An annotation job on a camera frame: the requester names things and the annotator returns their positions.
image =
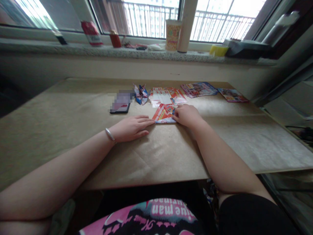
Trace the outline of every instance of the stack of cards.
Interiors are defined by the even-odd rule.
[[[190,98],[206,95],[216,95],[218,91],[208,82],[182,84],[181,88]]]
[[[218,88],[218,91],[225,97],[227,102],[239,102],[239,103],[248,103],[247,100],[239,91],[236,89],[224,89]]]
[[[173,87],[154,87],[150,92],[149,100],[154,108],[160,104],[187,103],[182,92]]]

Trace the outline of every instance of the white wall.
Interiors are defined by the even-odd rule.
[[[2,55],[1,73],[35,96],[67,77],[143,80],[225,81],[249,99],[277,68],[158,60]]]

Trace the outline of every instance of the glass pane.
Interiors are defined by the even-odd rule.
[[[266,0],[198,0],[190,40],[244,39]]]
[[[229,13],[231,15],[256,18],[265,2],[266,0],[235,0]]]
[[[0,23],[82,32],[78,16],[69,0],[2,0]]]
[[[91,0],[104,33],[165,38],[165,20],[177,20],[179,0]]]

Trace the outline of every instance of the soda can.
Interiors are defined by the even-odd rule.
[[[103,45],[97,27],[92,21],[82,21],[82,29],[92,46]]]

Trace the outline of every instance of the bangle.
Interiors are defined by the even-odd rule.
[[[106,133],[108,134],[108,136],[110,137],[110,139],[111,139],[112,141],[115,141],[115,139],[114,139],[113,135],[111,134],[111,132],[109,131],[109,129],[106,128],[105,131],[106,131]]]

